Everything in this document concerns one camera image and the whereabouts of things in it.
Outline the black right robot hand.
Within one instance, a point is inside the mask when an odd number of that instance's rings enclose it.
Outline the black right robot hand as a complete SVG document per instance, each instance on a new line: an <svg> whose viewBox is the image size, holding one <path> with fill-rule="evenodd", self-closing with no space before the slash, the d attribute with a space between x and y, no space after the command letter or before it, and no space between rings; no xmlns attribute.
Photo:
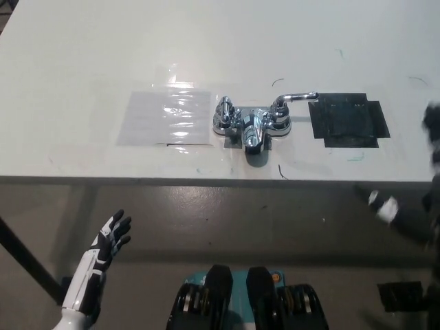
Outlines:
<svg viewBox="0 0 440 330"><path fill-rule="evenodd" d="M423 116L423 127L431 145L434 175L429 191L422 197L423 210L414 210L392 196L356 185L356 195L375 216L401 235L424 247L439 249L439 103L431 102Z"/></svg>

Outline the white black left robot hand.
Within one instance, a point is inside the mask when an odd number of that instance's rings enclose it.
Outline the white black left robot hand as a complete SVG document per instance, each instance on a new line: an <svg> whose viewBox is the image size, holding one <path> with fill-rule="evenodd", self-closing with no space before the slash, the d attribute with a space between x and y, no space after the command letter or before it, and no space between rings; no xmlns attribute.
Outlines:
<svg viewBox="0 0 440 330"><path fill-rule="evenodd" d="M124 217L124 211L117 211L102 226L89 249L83 254L73 275L65 299L64 309L90 315L102 299L107 270L131 237L131 218Z"/></svg>

